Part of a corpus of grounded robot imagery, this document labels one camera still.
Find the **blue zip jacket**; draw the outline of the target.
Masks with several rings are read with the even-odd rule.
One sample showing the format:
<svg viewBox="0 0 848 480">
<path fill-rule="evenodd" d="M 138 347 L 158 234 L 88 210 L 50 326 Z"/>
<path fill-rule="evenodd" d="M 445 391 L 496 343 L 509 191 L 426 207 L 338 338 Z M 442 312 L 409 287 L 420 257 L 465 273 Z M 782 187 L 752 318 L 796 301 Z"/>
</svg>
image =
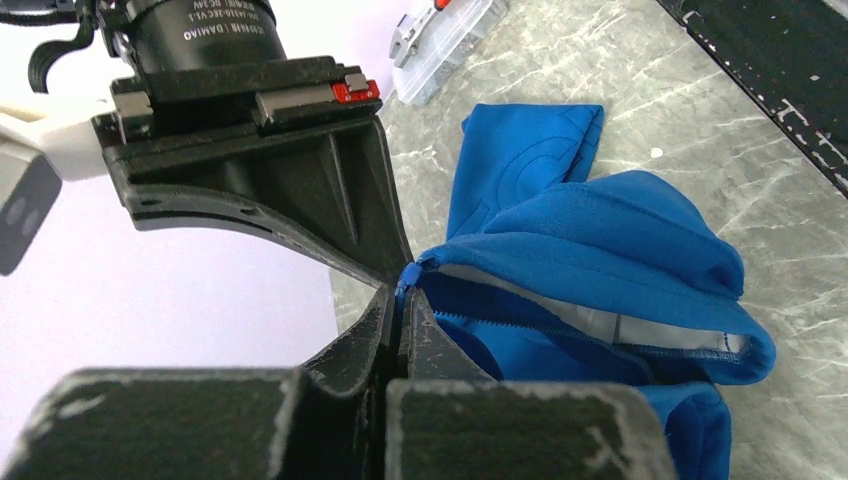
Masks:
<svg viewBox="0 0 848 480">
<path fill-rule="evenodd" d="M 446 237 L 395 291 L 506 381 L 637 388 L 682 479 L 730 473 L 722 385 L 757 383 L 776 346 L 741 306 L 745 270 L 662 178 L 591 178 L 599 105 L 479 104 L 463 121 Z"/>
</svg>

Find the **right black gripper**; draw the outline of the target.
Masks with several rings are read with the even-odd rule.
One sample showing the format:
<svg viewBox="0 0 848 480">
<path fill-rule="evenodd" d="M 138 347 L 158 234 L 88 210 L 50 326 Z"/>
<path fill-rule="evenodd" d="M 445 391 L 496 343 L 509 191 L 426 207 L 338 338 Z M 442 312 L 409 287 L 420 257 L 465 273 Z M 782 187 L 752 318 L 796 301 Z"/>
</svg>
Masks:
<svg viewBox="0 0 848 480">
<path fill-rule="evenodd" d="M 136 229 L 252 235 L 376 287 L 411 262 L 373 116 L 381 92 L 360 67 L 319 56 L 141 73 L 111 93 L 92 126 Z"/>
</svg>

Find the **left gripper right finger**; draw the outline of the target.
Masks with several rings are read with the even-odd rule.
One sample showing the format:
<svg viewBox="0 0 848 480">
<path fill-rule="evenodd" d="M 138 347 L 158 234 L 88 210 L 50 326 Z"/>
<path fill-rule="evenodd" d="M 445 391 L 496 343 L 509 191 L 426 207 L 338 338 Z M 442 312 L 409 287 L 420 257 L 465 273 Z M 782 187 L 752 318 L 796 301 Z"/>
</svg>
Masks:
<svg viewBox="0 0 848 480">
<path fill-rule="evenodd" d="M 633 387 L 497 381 L 405 298 L 406 375 L 386 389 L 389 479 L 672 479 L 663 427 Z"/>
</svg>

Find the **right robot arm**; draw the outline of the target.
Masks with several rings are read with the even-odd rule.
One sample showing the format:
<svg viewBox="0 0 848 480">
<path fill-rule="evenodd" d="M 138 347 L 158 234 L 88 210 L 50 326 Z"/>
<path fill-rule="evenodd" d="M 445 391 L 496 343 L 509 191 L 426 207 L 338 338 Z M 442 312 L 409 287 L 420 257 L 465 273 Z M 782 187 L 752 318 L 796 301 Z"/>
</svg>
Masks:
<svg viewBox="0 0 848 480">
<path fill-rule="evenodd" d="M 1 272 L 61 187 L 111 179 L 140 231 L 240 232 L 376 287 L 412 255 L 380 91 L 330 56 L 290 59 L 266 1 L 5 1 L 39 45 L 1 104 Z"/>
</svg>

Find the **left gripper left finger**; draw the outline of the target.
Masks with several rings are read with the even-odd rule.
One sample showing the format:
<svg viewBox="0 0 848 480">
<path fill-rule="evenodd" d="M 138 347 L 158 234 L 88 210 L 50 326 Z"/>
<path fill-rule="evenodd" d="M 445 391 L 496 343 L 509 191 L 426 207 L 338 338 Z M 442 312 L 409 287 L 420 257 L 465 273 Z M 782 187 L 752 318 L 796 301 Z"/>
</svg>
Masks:
<svg viewBox="0 0 848 480">
<path fill-rule="evenodd" d="M 379 479 L 394 311 L 293 368 L 83 369 L 36 405 L 5 479 Z"/>
</svg>

